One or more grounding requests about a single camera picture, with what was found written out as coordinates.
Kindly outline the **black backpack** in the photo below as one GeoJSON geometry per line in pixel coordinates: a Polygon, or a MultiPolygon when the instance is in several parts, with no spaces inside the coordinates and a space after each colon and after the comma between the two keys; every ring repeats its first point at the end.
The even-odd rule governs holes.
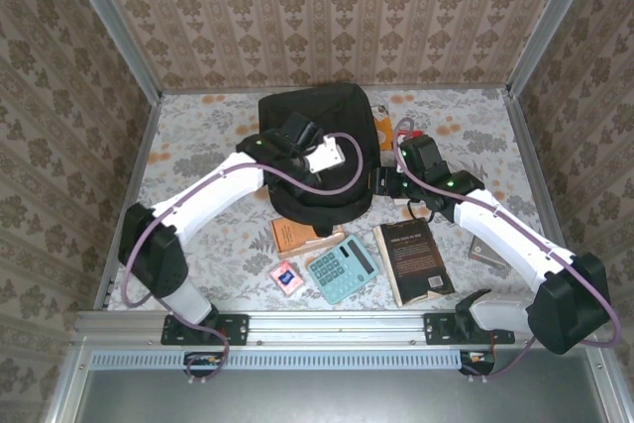
{"type": "Polygon", "coordinates": [[[299,113],[322,130],[322,140],[333,135],[345,155],[337,167],[315,173],[321,183],[312,188],[334,195],[316,194],[266,171],[264,185],[273,209],[293,222],[309,225],[318,236],[352,222],[371,205],[370,174],[380,166],[380,153],[370,102],[354,83],[333,83],[269,95],[259,101],[259,132],[281,126],[291,113],[299,113]]]}

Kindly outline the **black paperback book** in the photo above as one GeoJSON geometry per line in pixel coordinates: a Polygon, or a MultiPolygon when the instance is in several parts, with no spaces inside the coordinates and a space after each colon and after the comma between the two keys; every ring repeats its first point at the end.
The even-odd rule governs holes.
{"type": "Polygon", "coordinates": [[[397,307],[455,292],[426,221],[382,224],[373,235],[397,307]]]}

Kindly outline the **orange-brown paperback book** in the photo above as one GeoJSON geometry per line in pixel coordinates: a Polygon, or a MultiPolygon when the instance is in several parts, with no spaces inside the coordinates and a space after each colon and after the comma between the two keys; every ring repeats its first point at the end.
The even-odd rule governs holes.
{"type": "Polygon", "coordinates": [[[276,249],[280,253],[307,249],[322,243],[339,243],[345,238],[342,226],[335,226],[330,235],[321,237],[312,226],[299,224],[286,218],[272,220],[270,228],[276,249]]]}

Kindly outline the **grey rectangular case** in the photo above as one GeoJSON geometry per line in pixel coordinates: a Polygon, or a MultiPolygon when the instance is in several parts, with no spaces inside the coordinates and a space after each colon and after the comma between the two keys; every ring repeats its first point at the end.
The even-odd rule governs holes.
{"type": "Polygon", "coordinates": [[[508,267],[508,263],[478,237],[473,237],[468,251],[468,257],[472,260],[488,264],[493,267],[508,267]]]}

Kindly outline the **teal calculator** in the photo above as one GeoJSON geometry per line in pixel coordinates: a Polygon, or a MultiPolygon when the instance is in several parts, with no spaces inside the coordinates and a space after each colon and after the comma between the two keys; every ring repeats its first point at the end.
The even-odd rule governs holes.
{"type": "Polygon", "coordinates": [[[354,236],[326,251],[308,264],[308,273],[324,299],[338,304],[378,275],[378,265],[354,236]]]}

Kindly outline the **pink tissue pack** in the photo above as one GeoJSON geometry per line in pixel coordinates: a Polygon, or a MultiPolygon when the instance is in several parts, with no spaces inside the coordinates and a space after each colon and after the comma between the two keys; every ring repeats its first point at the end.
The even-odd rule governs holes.
{"type": "Polygon", "coordinates": [[[269,276],[286,296],[291,295],[304,284],[299,273],[288,261],[278,264],[269,272],[269,276]]]}

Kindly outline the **orange open booklet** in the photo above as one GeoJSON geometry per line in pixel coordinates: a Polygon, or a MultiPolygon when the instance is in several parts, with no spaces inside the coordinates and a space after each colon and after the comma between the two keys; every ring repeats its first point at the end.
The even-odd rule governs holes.
{"type": "Polygon", "coordinates": [[[392,149],[393,127],[389,110],[385,105],[371,107],[379,148],[382,152],[392,149]]]}

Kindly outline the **grey metal sheet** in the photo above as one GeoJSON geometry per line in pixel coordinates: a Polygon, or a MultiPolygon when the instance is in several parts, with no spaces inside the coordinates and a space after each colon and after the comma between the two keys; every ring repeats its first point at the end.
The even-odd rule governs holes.
{"type": "Polygon", "coordinates": [[[507,373],[457,370],[98,370],[73,352],[45,423],[634,423],[609,352],[527,354],[507,373]]]}

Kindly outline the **aluminium side rail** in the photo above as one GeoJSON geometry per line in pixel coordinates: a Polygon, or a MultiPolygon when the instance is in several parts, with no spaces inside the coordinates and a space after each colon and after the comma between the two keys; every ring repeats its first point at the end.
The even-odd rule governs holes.
{"type": "Polygon", "coordinates": [[[526,180],[531,188],[532,205],[536,210],[534,215],[539,216],[540,232],[534,227],[536,221],[529,219],[523,208],[519,205],[515,206],[513,200],[508,199],[505,208],[522,223],[531,223],[531,227],[537,231],[538,235],[542,236],[542,241],[566,249],[568,246],[565,243],[519,100],[515,96],[509,95],[505,90],[503,90],[503,99],[509,123],[513,129],[516,147],[522,158],[526,180]]]}
{"type": "Polygon", "coordinates": [[[152,143],[158,127],[161,101],[162,94],[160,93],[158,95],[158,100],[152,104],[150,114],[148,116],[148,122],[145,126],[138,154],[130,175],[130,181],[121,208],[121,213],[117,221],[102,277],[93,303],[92,309],[95,311],[102,311],[107,308],[114,280],[116,279],[118,269],[121,267],[118,259],[118,250],[123,230],[125,212],[138,198],[143,175],[151,152],[152,143]]]}

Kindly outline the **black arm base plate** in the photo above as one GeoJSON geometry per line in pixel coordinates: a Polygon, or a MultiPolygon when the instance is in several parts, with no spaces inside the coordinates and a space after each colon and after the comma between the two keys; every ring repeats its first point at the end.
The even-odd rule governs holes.
{"type": "Polygon", "coordinates": [[[471,316],[456,312],[423,315],[426,343],[439,345],[485,345],[515,343],[513,332],[483,330],[471,316]]]}
{"type": "MultiPolygon", "coordinates": [[[[200,326],[212,327],[230,345],[245,346],[249,336],[250,316],[247,314],[218,314],[206,318],[200,326]]],[[[185,326],[171,315],[163,321],[160,342],[165,346],[221,346],[221,340],[209,333],[185,326]]]]}

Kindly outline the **aluminium mounting rail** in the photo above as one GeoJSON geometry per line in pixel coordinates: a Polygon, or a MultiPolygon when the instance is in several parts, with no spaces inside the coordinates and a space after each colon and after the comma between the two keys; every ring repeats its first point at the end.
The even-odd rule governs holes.
{"type": "MultiPolygon", "coordinates": [[[[254,349],[406,349],[426,345],[422,311],[251,311],[246,347],[254,349]]],[[[94,346],[157,346],[167,314],[86,311],[73,340],[94,346]]]]}

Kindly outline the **aluminium frame post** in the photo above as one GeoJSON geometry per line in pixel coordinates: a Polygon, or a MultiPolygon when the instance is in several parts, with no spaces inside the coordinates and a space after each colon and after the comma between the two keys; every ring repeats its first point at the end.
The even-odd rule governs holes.
{"type": "Polygon", "coordinates": [[[160,103],[162,88],[114,0],[89,0],[150,104],[160,103]]]}
{"type": "Polygon", "coordinates": [[[574,0],[547,1],[534,31],[506,82],[507,91],[511,97],[518,97],[521,94],[573,2],[574,0]]]}

